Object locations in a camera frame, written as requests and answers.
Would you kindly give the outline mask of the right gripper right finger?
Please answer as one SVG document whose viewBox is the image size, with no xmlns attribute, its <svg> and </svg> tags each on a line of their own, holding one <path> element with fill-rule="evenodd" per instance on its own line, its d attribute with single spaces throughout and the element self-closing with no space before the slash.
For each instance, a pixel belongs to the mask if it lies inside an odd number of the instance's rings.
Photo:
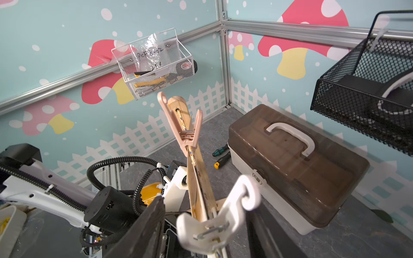
<svg viewBox="0 0 413 258">
<path fill-rule="evenodd" d="M 246 213 L 252 258 L 305 258 L 264 204 Z"/>
</svg>

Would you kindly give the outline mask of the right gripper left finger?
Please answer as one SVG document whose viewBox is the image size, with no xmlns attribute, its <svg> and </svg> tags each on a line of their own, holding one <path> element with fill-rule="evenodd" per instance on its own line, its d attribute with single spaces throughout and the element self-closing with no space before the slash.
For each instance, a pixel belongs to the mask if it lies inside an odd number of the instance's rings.
<svg viewBox="0 0 413 258">
<path fill-rule="evenodd" d="M 156 197 L 106 258 L 158 258 L 165 225 L 163 197 Z"/>
</svg>

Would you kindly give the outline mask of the pink clothespin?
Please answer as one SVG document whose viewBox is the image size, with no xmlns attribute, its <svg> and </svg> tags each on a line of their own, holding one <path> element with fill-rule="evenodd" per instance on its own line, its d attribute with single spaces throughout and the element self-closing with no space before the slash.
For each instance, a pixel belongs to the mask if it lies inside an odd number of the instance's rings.
<svg viewBox="0 0 413 258">
<path fill-rule="evenodd" d="M 184 98 L 174 96 L 167 99 L 163 92 L 159 92 L 157 98 L 166 115 L 177 143 L 185 157 L 188 157 L 188 153 L 194 153 L 195 149 L 198 147 L 203 120 L 202 110 L 197 110 L 195 125 L 192 125 L 192 118 Z"/>
</svg>

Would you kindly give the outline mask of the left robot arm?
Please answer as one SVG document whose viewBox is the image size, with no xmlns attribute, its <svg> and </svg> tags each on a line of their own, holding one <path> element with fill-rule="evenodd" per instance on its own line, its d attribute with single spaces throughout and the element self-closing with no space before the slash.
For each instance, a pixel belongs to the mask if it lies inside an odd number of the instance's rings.
<svg viewBox="0 0 413 258">
<path fill-rule="evenodd" d="M 134 190 L 117 190 L 103 185 L 96 170 L 119 163 L 145 163 L 151 166 Z M 153 172 L 166 175 L 155 160 L 144 157 L 118 157 L 99 161 L 87 169 L 94 193 L 54 175 L 42 163 L 40 150 L 30 144 L 12 145 L 1 153 L 1 200 L 33 206 L 60 216 L 82 228 L 80 242 L 93 247 L 86 237 L 101 234 L 98 246 L 113 245 L 115 253 L 132 254 L 146 247 L 154 235 L 163 232 L 165 208 L 156 199 L 154 207 L 144 207 L 141 192 Z"/>
</svg>

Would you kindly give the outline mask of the yellow plastic tray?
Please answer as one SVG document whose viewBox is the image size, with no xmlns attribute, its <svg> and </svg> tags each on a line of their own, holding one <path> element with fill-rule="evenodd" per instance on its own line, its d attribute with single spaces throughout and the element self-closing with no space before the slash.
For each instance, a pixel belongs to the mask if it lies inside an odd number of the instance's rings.
<svg viewBox="0 0 413 258">
<path fill-rule="evenodd" d="M 157 197 L 162 195 L 163 185 L 162 183 L 153 183 L 145 186 L 141 191 L 141 200 L 146 205 L 149 206 L 152 201 Z"/>
</svg>

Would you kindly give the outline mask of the wooden clothesline rack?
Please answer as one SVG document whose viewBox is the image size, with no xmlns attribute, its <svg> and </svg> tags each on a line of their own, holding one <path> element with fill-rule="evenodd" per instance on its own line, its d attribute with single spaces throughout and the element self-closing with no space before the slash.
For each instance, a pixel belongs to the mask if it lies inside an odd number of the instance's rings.
<svg viewBox="0 0 413 258">
<path fill-rule="evenodd" d="M 180 96 L 172 97 L 168 100 L 167 106 L 174 112 L 175 117 L 180 121 L 182 129 L 193 130 L 194 123 L 189 113 L 185 99 Z M 192 175 L 197 180 L 197 199 L 190 201 L 191 213 L 198 221 L 206 221 L 217 216 L 218 211 L 224 203 L 224 199 L 216 201 L 208 176 L 208 171 L 202 158 L 200 147 L 190 147 L 187 175 Z"/>
</svg>

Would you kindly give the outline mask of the brown lidded storage box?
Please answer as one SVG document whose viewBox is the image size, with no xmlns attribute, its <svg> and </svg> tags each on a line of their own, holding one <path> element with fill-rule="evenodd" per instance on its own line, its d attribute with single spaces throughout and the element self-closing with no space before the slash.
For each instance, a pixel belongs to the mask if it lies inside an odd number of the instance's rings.
<svg viewBox="0 0 413 258">
<path fill-rule="evenodd" d="M 260 104 L 229 127 L 234 166 L 299 234 L 326 227 L 370 167 L 367 159 Z"/>
</svg>

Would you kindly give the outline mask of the yellow handled screwdriver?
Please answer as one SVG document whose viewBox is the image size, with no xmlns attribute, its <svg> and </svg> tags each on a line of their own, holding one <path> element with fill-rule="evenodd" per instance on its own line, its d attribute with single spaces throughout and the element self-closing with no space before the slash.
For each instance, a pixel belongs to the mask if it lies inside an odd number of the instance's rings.
<svg viewBox="0 0 413 258">
<path fill-rule="evenodd" d="M 227 152 L 225 156 L 219 158 L 217 162 L 214 164 L 215 169 L 220 169 L 222 166 L 224 166 L 231 158 L 231 153 Z"/>
</svg>

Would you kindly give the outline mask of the green handled screwdriver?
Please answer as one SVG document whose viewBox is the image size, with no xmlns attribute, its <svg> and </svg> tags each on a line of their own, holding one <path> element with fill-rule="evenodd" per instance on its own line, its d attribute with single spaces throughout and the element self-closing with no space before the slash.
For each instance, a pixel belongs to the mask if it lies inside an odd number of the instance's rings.
<svg viewBox="0 0 413 258">
<path fill-rule="evenodd" d="M 223 146 L 223 147 L 220 147 L 220 148 L 218 148 L 218 149 L 216 149 L 214 152 L 213 152 L 213 157 L 219 157 L 220 155 L 222 155 L 225 151 L 227 151 L 229 149 L 229 146 L 228 146 L 228 144 L 226 144 L 225 146 Z"/>
</svg>

